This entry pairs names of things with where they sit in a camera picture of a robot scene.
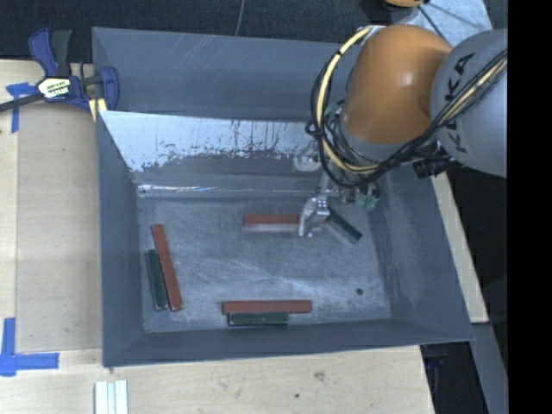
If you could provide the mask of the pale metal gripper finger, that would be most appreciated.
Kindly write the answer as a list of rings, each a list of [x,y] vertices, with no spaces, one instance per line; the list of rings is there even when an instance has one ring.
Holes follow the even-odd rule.
[[[305,202],[299,217],[299,236],[307,236],[311,233],[311,223],[317,217],[317,210],[318,201],[316,198],[310,198]]]
[[[309,216],[309,234],[313,235],[323,229],[330,216],[326,199],[312,199],[312,212]]]

